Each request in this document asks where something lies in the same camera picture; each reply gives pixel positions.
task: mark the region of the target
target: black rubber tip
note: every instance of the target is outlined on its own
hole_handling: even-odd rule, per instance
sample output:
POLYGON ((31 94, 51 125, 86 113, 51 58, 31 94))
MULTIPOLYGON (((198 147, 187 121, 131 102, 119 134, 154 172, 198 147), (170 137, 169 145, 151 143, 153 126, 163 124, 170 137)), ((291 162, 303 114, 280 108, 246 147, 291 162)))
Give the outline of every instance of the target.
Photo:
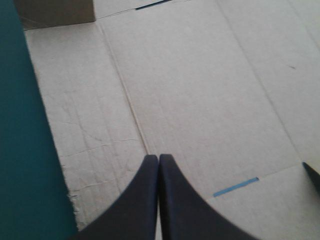
POLYGON ((308 163, 302 163, 306 173, 308 174, 309 178, 311 179, 316 191, 320 194, 320 174, 316 170, 314 170, 308 163))
POLYGON ((153 240, 157 221, 158 158, 145 156, 120 197, 71 240, 153 240))
POLYGON ((212 209, 168 154, 160 156, 159 204, 163 240, 255 240, 212 209))

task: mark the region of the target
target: cardboard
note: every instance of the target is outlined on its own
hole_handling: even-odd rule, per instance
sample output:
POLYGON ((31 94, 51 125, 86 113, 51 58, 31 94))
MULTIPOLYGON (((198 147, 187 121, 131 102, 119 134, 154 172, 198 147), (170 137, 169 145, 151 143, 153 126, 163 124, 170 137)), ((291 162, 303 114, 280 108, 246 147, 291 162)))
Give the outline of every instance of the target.
POLYGON ((146 152, 95 24, 36 29, 26 36, 81 229, 125 189, 146 152))
POLYGON ((320 197, 301 164, 208 202, 261 240, 316 240, 320 236, 320 197))
POLYGON ((317 11, 284 0, 118 2, 96 1, 95 23, 26 32, 79 228, 144 154, 170 153, 250 233, 318 239, 319 199, 301 167, 319 156, 317 11))
POLYGON ((93 0, 14 0, 25 29, 48 28, 96 20, 93 0))
POLYGON ((160 0, 95 0, 95 15, 104 18, 111 15, 122 14, 127 11, 134 11, 136 8, 157 3, 160 0))

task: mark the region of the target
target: teal panel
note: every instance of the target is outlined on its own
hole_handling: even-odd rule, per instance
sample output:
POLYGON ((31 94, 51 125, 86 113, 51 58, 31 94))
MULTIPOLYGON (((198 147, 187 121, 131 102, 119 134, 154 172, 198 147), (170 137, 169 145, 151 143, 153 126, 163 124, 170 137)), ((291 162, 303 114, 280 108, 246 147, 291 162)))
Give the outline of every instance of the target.
POLYGON ((76 229, 25 36, 0 1, 0 239, 63 240, 76 229))

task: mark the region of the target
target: gap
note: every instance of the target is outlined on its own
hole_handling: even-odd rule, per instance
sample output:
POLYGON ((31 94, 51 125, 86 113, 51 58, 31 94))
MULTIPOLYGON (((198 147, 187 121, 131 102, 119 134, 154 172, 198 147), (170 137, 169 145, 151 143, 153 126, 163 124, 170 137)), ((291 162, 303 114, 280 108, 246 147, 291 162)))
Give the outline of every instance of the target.
POLYGON ((152 6, 155 6, 155 5, 164 4, 164 3, 169 2, 169 1, 172 1, 172 0, 157 1, 157 2, 154 2, 154 3, 148 4, 148 5, 137 7, 137 8, 135 8, 135 10, 149 8, 149 7, 152 7, 152 6))
POLYGON ((223 190, 220 190, 220 191, 217 191, 216 193, 213 194, 214 197, 218 197, 222 194, 226 194, 228 192, 231 192, 235 189, 238 189, 238 188, 242 188, 244 186, 247 186, 248 184, 251 184, 251 183, 254 183, 256 181, 259 181, 259 178, 258 177, 255 177, 255 178, 252 178, 252 179, 249 179, 247 181, 244 181, 244 182, 241 182, 239 184, 236 184, 236 185, 233 185, 231 187, 227 187, 226 189, 223 189, 223 190))

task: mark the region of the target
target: black plastic part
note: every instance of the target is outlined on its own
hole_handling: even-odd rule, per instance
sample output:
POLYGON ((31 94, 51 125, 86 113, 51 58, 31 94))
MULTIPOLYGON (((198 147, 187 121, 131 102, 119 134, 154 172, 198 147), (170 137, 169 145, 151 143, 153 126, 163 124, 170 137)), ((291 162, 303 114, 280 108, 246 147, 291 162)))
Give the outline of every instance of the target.
POLYGON ((163 240, 255 240, 212 209, 172 155, 160 156, 159 205, 163 240))
POLYGON ((71 240, 153 240, 157 220, 158 158, 145 156, 121 196, 71 240))
POLYGON ((314 170, 308 163, 302 163, 306 173, 311 179, 313 185, 315 186, 316 191, 320 194, 320 173, 314 170))

